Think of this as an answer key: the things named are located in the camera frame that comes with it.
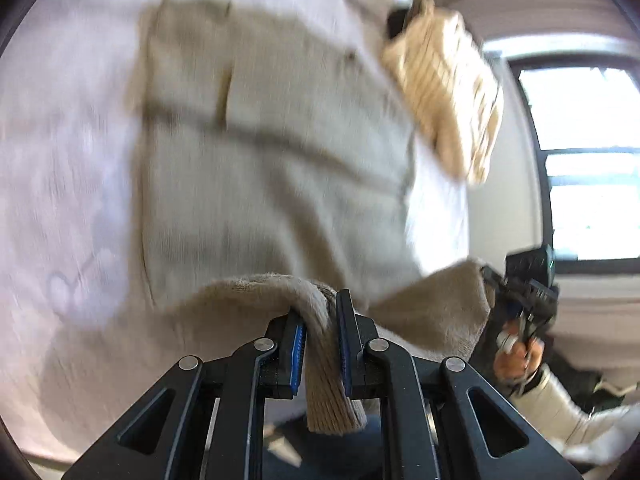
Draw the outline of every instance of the white sleeve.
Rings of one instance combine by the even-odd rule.
[[[559,441],[563,447],[588,444],[609,430],[630,409],[620,406],[593,416],[576,406],[558,378],[543,364],[540,384],[510,401],[524,418],[547,440]]]

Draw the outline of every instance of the window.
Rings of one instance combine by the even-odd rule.
[[[529,105],[557,271],[640,272],[638,68],[585,57],[512,68]]]

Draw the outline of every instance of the folded cloth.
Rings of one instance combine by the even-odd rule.
[[[215,308],[223,321],[225,312],[233,316],[239,310],[250,314],[256,309],[277,316],[288,307],[302,316],[308,330],[305,382],[309,430],[325,434],[360,430],[366,423],[362,402],[345,396],[340,378],[335,291],[331,287],[279,274],[215,280],[179,309]],[[468,359],[488,313],[475,262],[437,272],[367,312],[378,323],[382,337],[413,355],[436,361],[452,354]]]
[[[482,184],[502,120],[502,87],[458,12],[435,7],[433,0],[419,9],[384,48],[382,64],[444,169],[455,179]]]
[[[138,74],[142,241],[158,310],[277,272],[373,300],[420,278],[406,243],[410,113],[297,20],[164,0]]]

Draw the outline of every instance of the window frame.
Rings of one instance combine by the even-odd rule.
[[[529,131],[536,156],[540,203],[542,205],[543,243],[553,247],[553,215],[551,211],[551,188],[546,173],[546,158],[553,154],[569,153],[640,153],[640,148],[575,148],[567,150],[542,150],[538,132],[533,121],[529,101],[520,83],[520,72],[542,68],[568,68],[593,66],[595,68],[616,68],[625,70],[640,92],[640,60],[620,56],[594,54],[562,54],[556,56],[536,56],[510,61],[520,99],[529,123]],[[612,260],[556,260],[558,274],[640,274],[640,256],[637,258],[618,258]]]

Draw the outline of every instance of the white wall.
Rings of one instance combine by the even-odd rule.
[[[468,192],[469,250],[503,270],[507,253],[542,243],[542,208],[535,155],[516,81],[505,61],[496,72],[504,89],[504,113],[489,177]]]

